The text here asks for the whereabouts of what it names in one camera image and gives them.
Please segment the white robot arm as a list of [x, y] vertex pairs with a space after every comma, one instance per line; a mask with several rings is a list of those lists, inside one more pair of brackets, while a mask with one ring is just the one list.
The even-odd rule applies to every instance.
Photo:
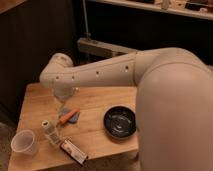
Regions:
[[83, 86], [135, 86], [142, 171], [213, 171], [213, 70], [182, 48], [73, 67], [57, 53], [40, 75], [60, 100]]

